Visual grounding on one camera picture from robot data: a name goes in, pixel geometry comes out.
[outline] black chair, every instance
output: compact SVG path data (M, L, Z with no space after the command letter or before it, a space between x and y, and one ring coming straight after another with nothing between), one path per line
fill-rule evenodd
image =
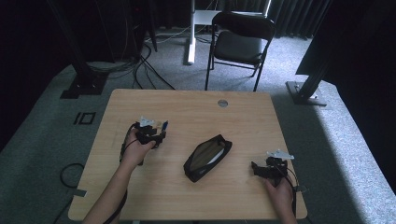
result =
M216 38L217 29L222 31ZM253 89L253 91L256 91L267 50L275 32L274 22L263 15L246 15L234 12L218 13L212 20L212 42L207 63L205 90L207 91L210 70L214 69L215 63L222 63L253 69L252 77L259 69Z

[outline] chair seat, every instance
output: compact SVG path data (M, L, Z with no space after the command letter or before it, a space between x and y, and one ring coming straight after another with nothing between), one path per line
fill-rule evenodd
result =
M262 40L223 31L219 34L214 56L236 63L257 64L262 56Z

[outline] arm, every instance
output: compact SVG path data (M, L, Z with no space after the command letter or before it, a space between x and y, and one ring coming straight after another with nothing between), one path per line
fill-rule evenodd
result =
M275 188L268 179L264 179L264 186L268 191L271 202L281 223L296 224L297 220L291 209L293 192L288 181L285 178L282 178L279 185Z
M136 139L136 132L137 129L131 130L127 144ZM134 141L125 149L119 168L111 177L110 182L108 182L105 190L93 205L90 212L85 216L83 223L104 223L113 215L128 188L132 171L145 158L146 154L154 145L155 141L145 145L141 145L139 141Z

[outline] gray carpet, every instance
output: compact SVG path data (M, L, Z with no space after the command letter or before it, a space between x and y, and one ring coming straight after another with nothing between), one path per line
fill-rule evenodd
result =
M290 98L285 82L306 80L306 76L294 74L309 43L310 40L299 38L274 39L258 88L271 94L289 152L296 158L293 165L300 184L309 188L304 194L308 216L313 223L396 223L395 195L334 85L326 82L319 85L329 104L326 107L295 105ZM206 43L197 41L195 64L186 65L188 40L172 38L159 43L159 52L152 52L148 61L175 89L202 91L208 48ZM144 89L169 89L150 69L147 72L148 75L144 66L137 70L137 80ZM252 91L255 79L248 77L249 72L217 65L211 73L209 90ZM0 154L0 223L53 223L58 216L57 223L76 223L67 217L67 204L74 190L61 182L60 173L66 165L84 164L88 159L111 92L138 85L131 71L114 72L101 95L61 100L62 92L69 88L74 76L73 67L68 66L51 81ZM76 122L78 113L87 116L95 113L92 124ZM64 181L76 185L80 174L81 168L73 166L64 172Z

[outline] chair backrest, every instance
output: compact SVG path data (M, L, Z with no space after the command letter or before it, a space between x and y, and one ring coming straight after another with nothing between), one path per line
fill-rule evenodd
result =
M213 18L212 25L219 25L237 35L261 38L270 42L276 32L274 22L262 15L219 12Z

